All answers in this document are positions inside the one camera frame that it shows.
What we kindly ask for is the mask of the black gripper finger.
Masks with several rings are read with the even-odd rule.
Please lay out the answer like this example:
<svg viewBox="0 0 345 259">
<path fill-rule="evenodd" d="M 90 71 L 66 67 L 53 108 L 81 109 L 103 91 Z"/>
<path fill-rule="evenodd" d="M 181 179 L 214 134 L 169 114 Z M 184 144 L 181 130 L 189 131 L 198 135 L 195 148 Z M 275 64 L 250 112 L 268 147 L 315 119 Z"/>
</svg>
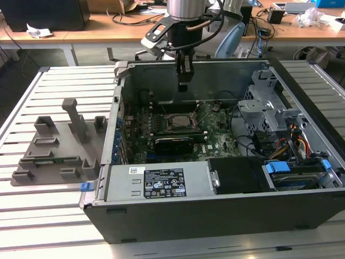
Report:
<svg viewBox="0 0 345 259">
<path fill-rule="evenodd" d="M 182 50 L 176 51 L 176 75 L 177 80 L 182 81 L 183 79 L 183 65 L 184 65 L 184 53 Z"/>
<path fill-rule="evenodd" d="M 191 82 L 194 76 L 193 50 L 182 50 L 184 53 L 184 65 L 183 65 L 183 79 L 178 81 L 178 91 L 186 92 L 188 90 L 188 83 Z"/>
</svg>

